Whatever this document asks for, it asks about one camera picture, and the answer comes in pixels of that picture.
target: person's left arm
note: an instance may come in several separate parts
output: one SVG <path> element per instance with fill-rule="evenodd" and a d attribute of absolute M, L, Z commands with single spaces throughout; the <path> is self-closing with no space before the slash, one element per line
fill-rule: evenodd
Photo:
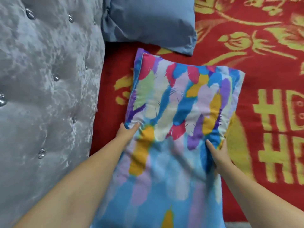
<path fill-rule="evenodd" d="M 127 130 L 121 124 L 115 139 L 66 175 L 14 228 L 89 227 L 120 155 L 139 126 Z"/>

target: colorful pillow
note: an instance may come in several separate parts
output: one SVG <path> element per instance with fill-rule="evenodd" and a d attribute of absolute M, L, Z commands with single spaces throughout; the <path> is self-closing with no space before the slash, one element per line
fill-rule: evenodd
<path fill-rule="evenodd" d="M 218 147 L 244 73 L 174 63 L 138 49 L 125 126 L 141 122 L 113 174 L 93 228 L 225 227 Z"/>
<path fill-rule="evenodd" d="M 107 42 L 139 41 L 192 55 L 196 45 L 194 0 L 104 0 Z"/>

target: red and yellow fabric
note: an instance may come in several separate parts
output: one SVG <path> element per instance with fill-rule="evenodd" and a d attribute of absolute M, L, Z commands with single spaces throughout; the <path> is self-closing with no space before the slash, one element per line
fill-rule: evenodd
<path fill-rule="evenodd" d="M 304 0 L 195 0 L 195 11 L 192 57 L 141 43 L 107 45 L 91 154 L 125 119 L 138 47 L 173 62 L 229 66 L 246 73 L 227 132 L 234 164 L 304 210 Z M 225 183 L 223 214 L 246 220 Z"/>

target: tufted headboard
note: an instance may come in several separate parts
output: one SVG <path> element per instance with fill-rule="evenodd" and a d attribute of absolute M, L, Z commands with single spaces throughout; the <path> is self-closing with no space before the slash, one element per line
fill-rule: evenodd
<path fill-rule="evenodd" d="M 102 0 L 0 0 L 0 227 L 89 155 Z"/>

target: forearm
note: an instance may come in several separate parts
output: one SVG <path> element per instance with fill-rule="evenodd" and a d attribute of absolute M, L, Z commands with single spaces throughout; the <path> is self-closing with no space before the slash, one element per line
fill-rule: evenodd
<path fill-rule="evenodd" d="M 253 228 L 303 228 L 304 212 L 245 176 L 232 163 L 220 174 Z"/>
<path fill-rule="evenodd" d="M 89 227 L 127 141 L 114 139 L 65 176 L 16 228 Z"/>

